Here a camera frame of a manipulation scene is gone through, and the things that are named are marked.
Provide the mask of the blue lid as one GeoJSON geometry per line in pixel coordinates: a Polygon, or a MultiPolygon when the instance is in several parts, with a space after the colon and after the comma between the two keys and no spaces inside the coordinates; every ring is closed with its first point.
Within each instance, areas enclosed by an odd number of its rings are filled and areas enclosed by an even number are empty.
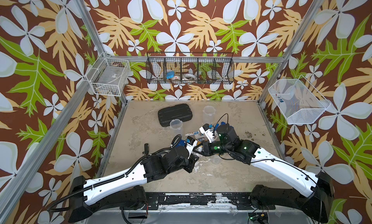
{"type": "Polygon", "coordinates": [[[180,140],[180,142],[177,144],[176,147],[185,146],[185,145],[186,145],[186,141],[185,140],[180,140]]]}

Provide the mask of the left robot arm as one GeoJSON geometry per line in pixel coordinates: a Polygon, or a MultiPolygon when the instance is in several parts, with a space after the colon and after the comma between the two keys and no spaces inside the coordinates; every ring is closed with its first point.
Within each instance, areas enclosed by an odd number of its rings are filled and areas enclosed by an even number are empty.
{"type": "Polygon", "coordinates": [[[143,184],[181,169],[191,173],[198,159],[185,146],[169,147],[145,155],[129,169],[109,176],[88,180],[79,176],[73,180],[69,194],[50,204],[47,211],[66,211],[69,223],[75,223],[102,209],[140,208],[146,203],[143,184]]]}

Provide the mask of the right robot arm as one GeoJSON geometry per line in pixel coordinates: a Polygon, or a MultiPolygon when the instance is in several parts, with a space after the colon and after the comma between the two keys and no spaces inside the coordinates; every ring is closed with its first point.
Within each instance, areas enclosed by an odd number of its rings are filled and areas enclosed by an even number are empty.
{"type": "Polygon", "coordinates": [[[256,185],[249,199],[258,209],[283,206],[303,211],[320,223],[327,223],[334,200],[333,182],[326,173],[300,169],[274,155],[251,140],[241,140],[228,123],[214,128],[205,124],[199,129],[207,138],[201,155],[228,154],[241,163],[262,169],[290,185],[290,189],[256,185]]]}

